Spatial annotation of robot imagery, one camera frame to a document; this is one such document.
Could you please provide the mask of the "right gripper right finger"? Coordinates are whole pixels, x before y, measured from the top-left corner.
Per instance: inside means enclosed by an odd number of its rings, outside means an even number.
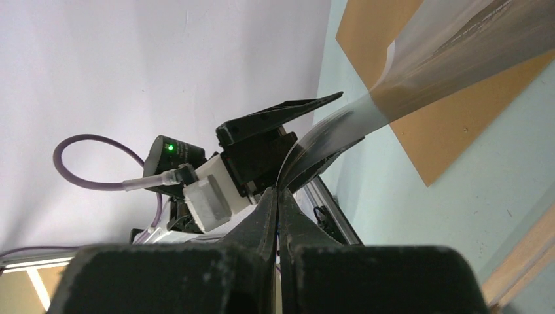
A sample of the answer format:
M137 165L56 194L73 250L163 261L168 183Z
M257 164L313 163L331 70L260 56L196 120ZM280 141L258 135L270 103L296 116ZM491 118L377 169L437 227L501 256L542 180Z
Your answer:
M284 313L488 313L470 265L446 246L343 245L279 193Z

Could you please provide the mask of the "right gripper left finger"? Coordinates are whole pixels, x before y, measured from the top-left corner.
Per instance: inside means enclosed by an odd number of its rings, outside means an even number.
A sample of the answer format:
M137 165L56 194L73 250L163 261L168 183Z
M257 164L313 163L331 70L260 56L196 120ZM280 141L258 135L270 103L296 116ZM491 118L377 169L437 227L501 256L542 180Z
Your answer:
M50 313L273 313L277 193L214 243L94 245L66 267Z

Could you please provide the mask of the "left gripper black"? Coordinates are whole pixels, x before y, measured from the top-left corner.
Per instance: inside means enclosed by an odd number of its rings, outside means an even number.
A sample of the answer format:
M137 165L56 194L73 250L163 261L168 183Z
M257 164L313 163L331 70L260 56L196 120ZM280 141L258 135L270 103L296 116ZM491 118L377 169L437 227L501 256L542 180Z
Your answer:
M343 96L343 91L317 99L290 100L222 123L216 128L221 158L241 197L253 198L276 183L281 165L298 137L282 125ZM335 160L360 143L350 141L326 155L295 145L286 158L286 188L300 190Z

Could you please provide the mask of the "white wooden picture frame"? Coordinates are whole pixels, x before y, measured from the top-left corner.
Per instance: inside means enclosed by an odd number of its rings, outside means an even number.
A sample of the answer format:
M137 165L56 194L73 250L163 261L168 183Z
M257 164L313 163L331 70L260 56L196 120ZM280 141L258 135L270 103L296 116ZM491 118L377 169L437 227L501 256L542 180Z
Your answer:
M490 312L500 313L553 261L554 206L551 206L482 284Z

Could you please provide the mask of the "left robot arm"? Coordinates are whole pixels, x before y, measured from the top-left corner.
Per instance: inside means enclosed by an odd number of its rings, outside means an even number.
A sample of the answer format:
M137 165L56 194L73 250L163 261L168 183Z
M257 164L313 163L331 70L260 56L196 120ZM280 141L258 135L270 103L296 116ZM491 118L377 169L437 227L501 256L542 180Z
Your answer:
M132 243L205 241L250 205L270 205L279 171L297 141L284 124L340 98L286 101L229 120L216 129L221 151L207 158L202 148L157 137L143 166L146 189L167 196L153 225L134 232Z

